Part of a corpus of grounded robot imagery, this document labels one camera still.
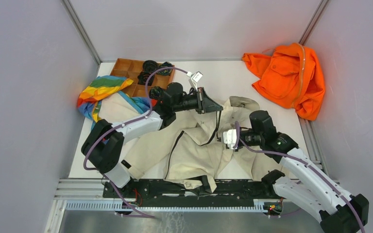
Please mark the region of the beige zip jacket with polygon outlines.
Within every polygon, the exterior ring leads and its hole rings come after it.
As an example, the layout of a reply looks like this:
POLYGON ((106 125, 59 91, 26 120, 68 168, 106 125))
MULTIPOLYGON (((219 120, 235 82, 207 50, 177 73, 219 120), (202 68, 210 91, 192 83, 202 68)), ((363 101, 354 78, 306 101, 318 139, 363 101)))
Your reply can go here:
POLYGON ((211 191, 217 187, 215 179, 232 159, 237 161, 238 170, 254 181, 275 169, 288 175, 288 169, 259 153, 258 147, 233 151, 218 141, 222 132, 231 129, 235 122, 247 126, 250 113, 259 108, 255 100, 231 96, 221 112, 202 115, 193 110, 178 112, 168 127, 125 145, 119 167, 132 178, 141 179, 152 167, 165 161, 158 174, 160 179, 188 189, 208 181, 211 191))

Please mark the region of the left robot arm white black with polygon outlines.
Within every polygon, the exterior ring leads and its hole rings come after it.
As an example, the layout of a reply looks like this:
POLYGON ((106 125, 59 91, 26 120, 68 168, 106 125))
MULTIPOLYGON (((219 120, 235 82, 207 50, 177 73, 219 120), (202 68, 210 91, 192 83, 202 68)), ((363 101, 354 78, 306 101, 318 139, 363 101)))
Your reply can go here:
POLYGON ((203 87, 184 92, 180 83, 170 83, 146 113, 125 122, 99 120, 82 145, 81 152, 95 169, 115 185, 115 191, 126 198, 133 192, 127 162, 120 161, 123 145, 144 134, 162 130, 175 119, 176 113, 194 110, 198 114, 220 112, 223 107, 212 100, 203 87))

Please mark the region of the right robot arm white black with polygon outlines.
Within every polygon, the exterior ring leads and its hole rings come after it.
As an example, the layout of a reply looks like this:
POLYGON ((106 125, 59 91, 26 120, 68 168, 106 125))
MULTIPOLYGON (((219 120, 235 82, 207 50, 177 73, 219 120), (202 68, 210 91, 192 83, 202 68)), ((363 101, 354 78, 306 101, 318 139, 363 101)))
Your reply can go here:
POLYGON ((263 178, 261 192, 267 198, 276 195, 287 199, 309 213, 325 233, 365 232, 369 201, 362 194, 353 195, 319 169, 287 134, 277 131, 267 111, 250 113, 251 127, 238 122, 223 134, 228 148, 246 148, 262 153, 290 171, 298 183, 283 172, 273 170, 263 178))

